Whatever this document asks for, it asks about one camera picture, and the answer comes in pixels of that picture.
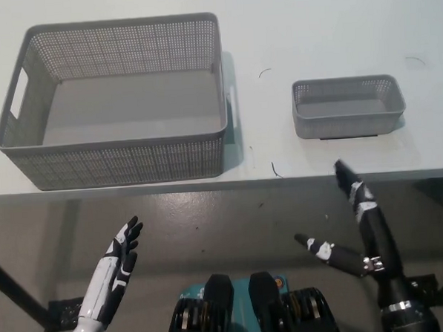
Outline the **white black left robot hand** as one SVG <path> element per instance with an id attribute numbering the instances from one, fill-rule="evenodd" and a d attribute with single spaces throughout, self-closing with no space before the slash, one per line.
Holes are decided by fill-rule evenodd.
<path id="1" fill-rule="evenodd" d="M 143 224 L 132 217 L 114 236 L 98 261 L 72 332 L 105 332 L 121 304 L 137 262 Z"/>

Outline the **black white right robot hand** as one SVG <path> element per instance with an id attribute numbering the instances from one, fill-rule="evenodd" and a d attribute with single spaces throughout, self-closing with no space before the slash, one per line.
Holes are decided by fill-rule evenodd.
<path id="1" fill-rule="evenodd" d="M 414 303 L 393 234 L 374 194 L 342 160 L 335 162 L 338 188 L 352 207 L 364 253 L 297 233 L 295 240 L 318 260 L 359 278 L 372 276 L 378 285 L 378 305 L 384 312 L 406 310 Z"/>

